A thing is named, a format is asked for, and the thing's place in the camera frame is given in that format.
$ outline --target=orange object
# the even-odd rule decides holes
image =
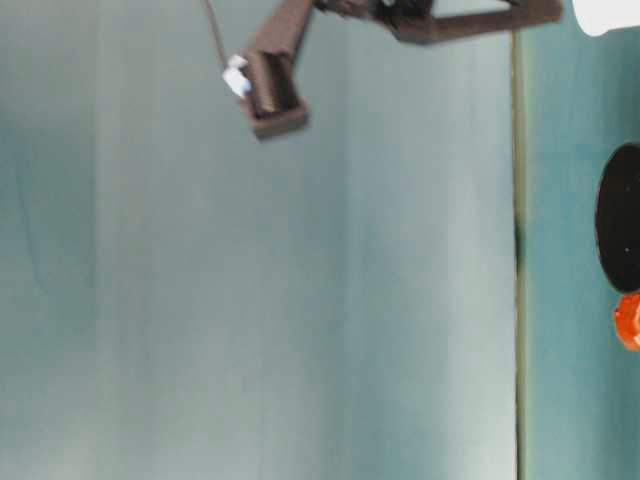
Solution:
[[[616,333],[625,348],[640,351],[640,294],[623,296],[613,316]]]

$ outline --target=teal surface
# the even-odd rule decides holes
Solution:
[[[640,138],[640,35],[561,25],[520,38],[524,99],[523,473],[526,480],[635,479],[640,357],[613,329],[618,295],[594,245],[597,183]]]
[[[514,478],[506,35],[318,15],[260,145],[198,1],[0,11],[0,478]]]

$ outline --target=black disc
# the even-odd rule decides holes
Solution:
[[[640,144],[620,147],[605,167],[596,243],[611,284],[624,293],[640,290]]]

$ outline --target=white object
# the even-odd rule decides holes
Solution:
[[[592,37],[640,26],[638,0],[573,0],[573,9],[580,28]]]
[[[233,93],[244,98],[251,91],[251,82],[240,70],[247,65],[247,61],[239,55],[234,55],[229,59],[227,65],[227,69],[222,73],[222,78]]]

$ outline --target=cable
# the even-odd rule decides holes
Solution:
[[[211,6],[210,0],[202,0],[202,6],[207,14],[209,26],[213,33],[214,44],[216,51],[218,52],[218,59],[220,60],[220,67],[224,71],[227,68],[227,55],[224,53],[224,43],[222,42],[222,34],[220,33],[220,27],[218,26],[216,15],[213,13],[213,7]]]

